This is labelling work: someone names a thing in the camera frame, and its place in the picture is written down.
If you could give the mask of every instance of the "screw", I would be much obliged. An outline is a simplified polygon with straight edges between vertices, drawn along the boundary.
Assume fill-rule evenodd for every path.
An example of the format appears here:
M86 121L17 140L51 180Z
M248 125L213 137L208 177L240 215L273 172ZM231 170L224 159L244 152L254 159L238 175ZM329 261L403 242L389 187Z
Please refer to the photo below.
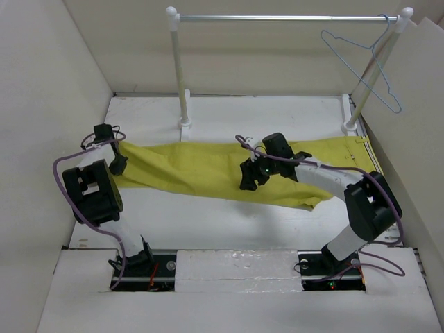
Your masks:
M166 263L166 269L169 271L174 271L176 269L176 262L170 261Z
M300 267L300 269L308 269L308 260L302 259L299 262L299 267Z

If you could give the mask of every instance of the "pole base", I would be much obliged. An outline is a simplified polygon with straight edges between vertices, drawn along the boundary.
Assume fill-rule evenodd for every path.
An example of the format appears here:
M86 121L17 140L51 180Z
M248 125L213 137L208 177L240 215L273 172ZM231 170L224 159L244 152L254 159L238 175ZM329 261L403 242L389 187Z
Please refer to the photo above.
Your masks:
M348 132L354 132L358 128L357 124L349 124L348 121L344 121L344 123L341 126L342 133L345 135L348 134Z

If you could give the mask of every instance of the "red wire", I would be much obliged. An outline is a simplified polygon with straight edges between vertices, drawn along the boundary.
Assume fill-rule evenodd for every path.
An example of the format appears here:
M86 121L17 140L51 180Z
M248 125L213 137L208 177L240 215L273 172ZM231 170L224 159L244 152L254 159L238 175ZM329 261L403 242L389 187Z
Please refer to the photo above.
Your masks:
M156 272L157 272L157 268L158 268L158 267L159 267L159 263L157 263L157 264L154 266L153 274L151 274L151 276L150 276L150 284L148 285L148 290L150 290L151 287L154 285L153 278L154 278L154 276L155 276L155 274L156 274Z

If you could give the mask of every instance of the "white wall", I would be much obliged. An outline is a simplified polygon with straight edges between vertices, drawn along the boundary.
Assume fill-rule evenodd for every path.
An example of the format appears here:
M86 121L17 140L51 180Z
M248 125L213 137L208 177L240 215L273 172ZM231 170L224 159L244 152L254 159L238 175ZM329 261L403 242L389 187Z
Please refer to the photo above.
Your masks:
M35 332L74 219L51 176L111 90L61 0L0 1L0 331Z
M393 92L403 105L393 114L370 96L363 115L381 147L393 190L402 199L407 244L418 247L428 286L444 323L444 30L428 19L411 23L386 63ZM376 90L387 97L383 80ZM355 101L359 95L353 95Z
M182 14L394 14L401 0L65 0L89 49L116 92L176 92L165 9ZM323 44L330 28L370 44L383 25L184 24L180 27L186 86L195 93L341 94L357 79ZM370 55L336 43L363 71Z

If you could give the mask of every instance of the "white enclosure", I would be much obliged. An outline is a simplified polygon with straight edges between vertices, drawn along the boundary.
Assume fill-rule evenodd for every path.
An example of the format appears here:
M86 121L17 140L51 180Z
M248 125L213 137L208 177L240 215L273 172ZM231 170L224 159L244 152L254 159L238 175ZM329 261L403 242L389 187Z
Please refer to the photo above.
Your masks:
M404 210L405 245L418 248L427 284L412 249L371 246L401 264L407 276L367 269L366 293L300 292L300 278L286 271L292 251L320 248L347 224L337 198L310 212L144 188L120 189L122 217L153 248L227 252L181 251L175 293L109 291L107 260L117 247L74 223L51 165L76 152L80 139L102 121L120 125L128 141L139 145L183 139L164 14L170 5L196 15L393 16L405 6L415 8L418 26L409 24L386 64L404 112L391 114L370 96L363 115ZM253 7L251 1L232 0L0 1L0 331L137 332L157 325L168 332L440 332L444 32L434 22L443 14L440 0L261 0ZM319 38L323 28L370 44L384 25L180 27L185 87L191 90L189 139L233 142L235 134L263 137L275 131L291 140L344 135L341 125L353 111L348 94L359 104L362 87L355 89L357 79ZM368 78L369 52L340 42L335 46ZM380 81L376 88L383 92ZM346 134L365 135L363 124ZM391 228L381 239L397 235ZM242 275L234 266L225 271L223 263L234 258L228 251L257 249L282 259L273 260L282 264L276 276L267 280L269 269L255 262L243 264L257 268L250 270L256 275ZM186 267L193 270L183 271Z

